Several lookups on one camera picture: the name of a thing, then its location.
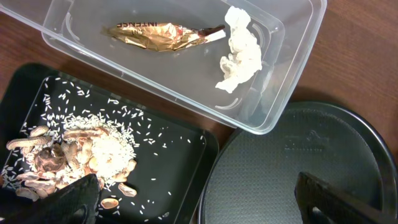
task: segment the wood grain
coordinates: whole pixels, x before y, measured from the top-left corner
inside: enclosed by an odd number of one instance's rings
[[[365,117],[398,157],[398,1],[329,0],[292,100],[339,103]],[[233,129],[105,74],[49,47],[39,31],[0,14],[0,96],[13,72],[39,62],[214,133]]]

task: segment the transparent container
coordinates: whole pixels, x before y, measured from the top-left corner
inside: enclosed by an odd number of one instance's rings
[[[255,134],[276,124],[318,33],[326,0],[0,0],[1,10],[41,30],[52,47],[170,101]],[[232,94],[220,58],[227,38],[176,52],[154,52],[101,34],[120,22],[173,22],[191,28],[226,24],[230,6],[252,18],[262,70]]]

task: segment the black circular lid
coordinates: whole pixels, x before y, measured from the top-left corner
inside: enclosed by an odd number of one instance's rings
[[[238,131],[227,143],[199,223],[302,223],[294,197],[299,172],[396,217],[393,161],[380,135],[357,114],[327,103],[291,103],[270,133]]]

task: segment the candy wrapper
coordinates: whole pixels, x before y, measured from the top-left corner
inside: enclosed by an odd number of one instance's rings
[[[105,33],[126,44],[155,51],[186,49],[226,36],[224,25],[207,29],[189,29],[173,23],[122,22]]]

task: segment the black tray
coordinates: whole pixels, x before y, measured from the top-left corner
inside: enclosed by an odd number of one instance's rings
[[[290,103],[269,134],[233,134],[203,193],[199,224],[302,223],[299,172],[397,217],[397,168],[380,134],[350,110],[307,101]]]
[[[77,86],[85,92],[84,96],[77,95],[79,90]],[[71,92],[67,93],[68,104],[66,104],[67,99],[62,100],[58,97],[65,93],[66,89]],[[16,174],[28,169],[23,161],[17,161],[22,157],[20,152],[10,153],[5,145],[11,139],[24,138],[25,133],[21,130],[29,132],[27,129],[29,127],[47,124],[47,121],[40,116],[46,113],[44,94],[51,96],[52,109],[47,108],[47,113],[54,112],[66,116],[74,112],[77,116],[81,115],[83,110],[90,110],[92,114],[99,112],[104,116],[108,114],[110,120],[117,119],[126,126],[131,122],[134,140],[140,146],[134,148],[137,154],[137,167],[131,172],[127,182],[134,186],[138,194],[134,198],[123,197],[117,184],[110,188],[111,192],[102,190],[101,199],[111,195],[122,198],[119,204],[120,215],[113,214],[116,208],[100,210],[99,214],[103,218],[97,218],[97,223],[143,223],[146,219],[149,220],[146,223],[189,223],[218,154],[216,138],[208,131],[166,117],[158,111],[152,111],[43,65],[28,64],[18,69],[0,104],[0,167],[5,165],[14,167],[13,171]],[[119,104],[107,103],[109,98],[118,100]],[[124,112],[113,113],[113,110],[122,111],[121,107],[124,105],[131,110],[129,115],[123,117]],[[131,118],[134,113],[137,113],[136,117]],[[149,144],[144,141],[147,138],[152,138],[156,142]],[[15,173],[7,171],[9,177]],[[6,187],[0,191],[7,194],[14,193],[15,190]],[[14,210],[10,202],[5,204],[3,200],[0,201],[0,211],[2,211],[0,217],[11,215],[25,205],[21,198],[14,197],[13,200],[15,201],[11,203],[14,205]]]

